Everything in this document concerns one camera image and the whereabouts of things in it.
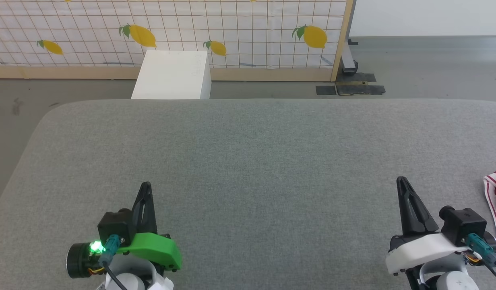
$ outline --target green led light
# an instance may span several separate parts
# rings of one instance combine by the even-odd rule
[[[99,240],[97,240],[97,241],[92,242],[90,244],[90,251],[93,252],[93,253],[103,253],[104,252],[104,248],[101,245],[101,242]]]

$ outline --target lemon print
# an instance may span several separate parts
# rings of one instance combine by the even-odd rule
[[[294,33],[296,33],[298,39],[303,35],[305,43],[311,48],[325,48],[325,44],[327,43],[327,33],[316,26],[304,25],[302,27],[297,27],[294,28],[291,36],[294,36]]]
[[[37,46],[46,48],[49,52],[54,54],[64,54],[64,52],[62,52],[62,48],[60,48],[58,44],[49,40],[39,40],[37,41]]]
[[[135,42],[142,46],[157,47],[153,33],[142,26],[126,24],[125,26],[119,27],[119,35],[121,35],[121,32],[123,32],[123,35],[127,38],[130,38],[130,35],[132,35]]]
[[[210,48],[213,53],[217,55],[226,55],[226,47],[221,43],[213,40],[205,41],[203,43],[204,46],[207,46],[207,48]]]

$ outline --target gray fabric surface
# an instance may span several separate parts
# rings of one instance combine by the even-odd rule
[[[85,101],[40,122],[0,200],[0,289],[93,290],[66,252],[105,211],[154,191],[179,290],[408,289],[386,272],[406,176],[441,225],[491,221],[496,103],[420,100]],[[494,226],[488,225],[494,233]],[[485,268],[469,270],[496,290]]]

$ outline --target gray floor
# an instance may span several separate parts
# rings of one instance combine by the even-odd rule
[[[382,96],[496,101],[496,38],[360,39],[359,71],[374,73]],[[35,126],[49,110],[87,99],[128,99],[135,81],[0,79],[0,196]],[[215,81],[211,98],[346,98],[317,96],[328,83]]]

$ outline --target white pedestal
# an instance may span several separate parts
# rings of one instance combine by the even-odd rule
[[[147,51],[132,99],[209,99],[207,52]]]

